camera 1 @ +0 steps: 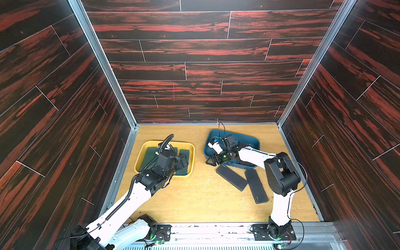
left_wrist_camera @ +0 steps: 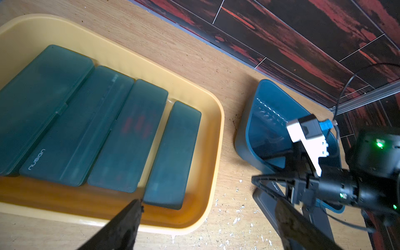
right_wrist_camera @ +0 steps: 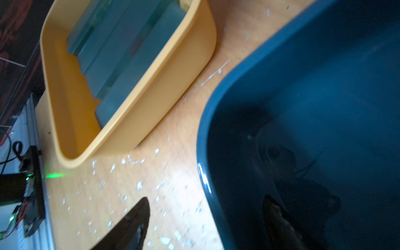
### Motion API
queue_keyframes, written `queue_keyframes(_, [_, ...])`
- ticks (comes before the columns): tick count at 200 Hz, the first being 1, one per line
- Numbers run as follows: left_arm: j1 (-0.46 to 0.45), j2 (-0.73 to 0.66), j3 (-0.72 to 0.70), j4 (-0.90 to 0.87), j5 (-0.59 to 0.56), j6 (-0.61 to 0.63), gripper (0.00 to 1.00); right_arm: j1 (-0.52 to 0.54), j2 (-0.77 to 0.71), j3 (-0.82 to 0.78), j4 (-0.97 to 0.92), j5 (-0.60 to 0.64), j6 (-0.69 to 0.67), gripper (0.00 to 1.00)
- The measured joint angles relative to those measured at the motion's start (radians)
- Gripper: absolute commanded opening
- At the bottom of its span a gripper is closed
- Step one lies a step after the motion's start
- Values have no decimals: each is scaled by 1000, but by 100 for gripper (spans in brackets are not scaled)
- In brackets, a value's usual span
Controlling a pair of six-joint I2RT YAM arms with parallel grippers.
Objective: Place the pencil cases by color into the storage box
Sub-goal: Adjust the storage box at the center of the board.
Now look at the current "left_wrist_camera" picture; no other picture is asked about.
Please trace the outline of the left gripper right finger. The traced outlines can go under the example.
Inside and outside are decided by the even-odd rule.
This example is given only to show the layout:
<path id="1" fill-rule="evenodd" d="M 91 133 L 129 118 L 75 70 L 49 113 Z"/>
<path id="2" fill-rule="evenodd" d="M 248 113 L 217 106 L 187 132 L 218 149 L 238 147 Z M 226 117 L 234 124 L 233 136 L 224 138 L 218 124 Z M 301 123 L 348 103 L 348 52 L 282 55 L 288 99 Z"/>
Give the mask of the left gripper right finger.
<path id="1" fill-rule="evenodd" d="M 285 250 L 295 249 L 294 243 L 305 250 L 340 249 L 333 240 L 307 221 L 286 199 L 277 198 L 275 216 Z"/>

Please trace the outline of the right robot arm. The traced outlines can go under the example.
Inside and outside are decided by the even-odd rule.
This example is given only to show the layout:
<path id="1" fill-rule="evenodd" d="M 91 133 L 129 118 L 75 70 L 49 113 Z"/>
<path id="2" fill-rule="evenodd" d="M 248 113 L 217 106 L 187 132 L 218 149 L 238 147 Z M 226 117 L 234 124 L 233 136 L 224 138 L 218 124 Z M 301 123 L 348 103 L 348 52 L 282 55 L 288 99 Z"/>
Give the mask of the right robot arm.
<path id="1" fill-rule="evenodd" d="M 400 130 L 367 127 L 346 156 L 348 169 L 324 167 L 321 176 L 301 142 L 275 174 L 252 177 L 252 183 L 275 200 L 280 196 L 267 182 L 286 184 L 285 199 L 291 204 L 314 207 L 317 200 L 334 205 L 353 206 L 380 217 L 392 226 L 400 217 Z"/>

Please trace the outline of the green pencil case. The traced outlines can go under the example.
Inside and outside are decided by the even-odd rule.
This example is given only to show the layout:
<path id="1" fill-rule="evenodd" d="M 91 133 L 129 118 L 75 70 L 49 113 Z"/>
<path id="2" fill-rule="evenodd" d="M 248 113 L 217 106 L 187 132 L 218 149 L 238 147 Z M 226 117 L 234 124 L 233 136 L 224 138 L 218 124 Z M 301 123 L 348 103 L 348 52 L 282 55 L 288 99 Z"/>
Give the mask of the green pencil case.
<path id="1" fill-rule="evenodd" d="M 35 143 L 93 70 L 92 59 L 49 45 L 1 89 L 1 176 L 18 175 Z"/>
<path id="2" fill-rule="evenodd" d="M 137 80 L 112 128 L 88 184 L 133 193 L 140 182 L 168 92 Z"/>
<path id="3" fill-rule="evenodd" d="M 181 209 L 201 122 L 201 112 L 176 101 L 145 187 L 146 204 Z"/>
<path id="4" fill-rule="evenodd" d="M 98 66 L 20 168 L 22 176 L 80 186 L 134 79 Z"/>

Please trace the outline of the teal plastic tray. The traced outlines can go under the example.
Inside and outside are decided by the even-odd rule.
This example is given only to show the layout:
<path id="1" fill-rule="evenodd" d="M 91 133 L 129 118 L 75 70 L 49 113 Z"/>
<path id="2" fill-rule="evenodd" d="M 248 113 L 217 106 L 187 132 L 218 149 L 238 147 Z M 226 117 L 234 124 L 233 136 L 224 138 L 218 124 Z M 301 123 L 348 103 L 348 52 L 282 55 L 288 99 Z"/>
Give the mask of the teal plastic tray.
<path id="1" fill-rule="evenodd" d="M 271 80 L 261 80 L 246 102 L 236 132 L 237 154 L 263 175 L 285 170 L 293 142 L 286 124 L 310 113 Z"/>

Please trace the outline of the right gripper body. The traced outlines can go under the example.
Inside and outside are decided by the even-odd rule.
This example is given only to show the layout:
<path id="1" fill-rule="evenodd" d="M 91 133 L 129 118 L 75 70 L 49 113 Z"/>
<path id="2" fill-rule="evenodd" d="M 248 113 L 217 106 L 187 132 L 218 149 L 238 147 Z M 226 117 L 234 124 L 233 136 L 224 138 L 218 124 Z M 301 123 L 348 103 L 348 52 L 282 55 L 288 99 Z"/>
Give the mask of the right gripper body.
<path id="1" fill-rule="evenodd" d="M 287 172 L 285 198 L 292 204 L 303 203 L 311 207 L 317 200 L 331 206 L 357 206 L 359 185 L 349 170 L 343 169 L 338 156 L 318 161 L 322 175 L 317 176 L 304 150 L 291 151 L 285 156 Z"/>

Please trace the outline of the dark grey pencil case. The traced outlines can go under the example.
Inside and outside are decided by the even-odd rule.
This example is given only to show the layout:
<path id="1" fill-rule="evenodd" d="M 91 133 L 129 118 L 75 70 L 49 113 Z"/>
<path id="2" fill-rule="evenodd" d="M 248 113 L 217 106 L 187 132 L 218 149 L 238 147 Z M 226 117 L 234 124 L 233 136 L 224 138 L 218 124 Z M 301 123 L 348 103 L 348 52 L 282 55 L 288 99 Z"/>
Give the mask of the dark grey pencil case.
<path id="1" fill-rule="evenodd" d="M 275 231 L 279 234 L 278 223 L 275 215 L 277 201 L 275 201 L 271 196 L 258 188 L 256 188 L 255 192 L 253 193 L 253 199 L 259 206 L 262 213 L 266 216 L 270 224 L 273 226 Z M 315 225 L 328 238 L 334 241 L 334 236 L 329 223 L 328 215 L 326 214 L 325 210 L 320 209 L 319 207 L 315 207 L 311 211 L 307 211 L 305 208 L 302 208 L 302 212 L 303 216 L 307 220 Z"/>

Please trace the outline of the yellow plastic tray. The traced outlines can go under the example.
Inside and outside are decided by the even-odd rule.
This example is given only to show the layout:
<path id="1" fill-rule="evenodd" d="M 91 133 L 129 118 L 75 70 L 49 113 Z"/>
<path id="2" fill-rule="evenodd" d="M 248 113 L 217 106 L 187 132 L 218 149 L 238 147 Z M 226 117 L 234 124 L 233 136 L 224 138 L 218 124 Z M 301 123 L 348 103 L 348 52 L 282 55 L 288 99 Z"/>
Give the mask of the yellow plastic tray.
<path id="1" fill-rule="evenodd" d="M 185 235 L 196 230 L 206 220 L 214 202 L 225 122 L 219 99 L 208 90 L 110 39 L 68 19 L 45 14 L 20 16 L 1 26 L 1 86 L 51 44 L 85 55 L 97 65 L 162 87 L 168 91 L 171 101 L 180 101 L 201 112 L 182 208 L 173 210 L 145 205 L 139 225 L 141 232 L 169 235 Z M 1 212 L 104 226 L 132 200 L 142 196 L 171 107 L 172 104 L 168 103 L 134 193 L 87 184 L 73 188 L 27 177 L 3 177 Z"/>

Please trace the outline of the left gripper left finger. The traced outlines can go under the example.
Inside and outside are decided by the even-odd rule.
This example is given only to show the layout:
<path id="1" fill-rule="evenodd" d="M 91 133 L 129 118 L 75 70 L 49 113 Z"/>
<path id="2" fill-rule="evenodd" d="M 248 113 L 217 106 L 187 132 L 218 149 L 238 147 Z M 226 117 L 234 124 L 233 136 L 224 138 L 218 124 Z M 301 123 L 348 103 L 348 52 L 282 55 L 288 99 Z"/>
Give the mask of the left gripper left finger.
<path id="1" fill-rule="evenodd" d="M 142 201 L 133 200 L 79 249 L 133 250 L 143 212 Z"/>

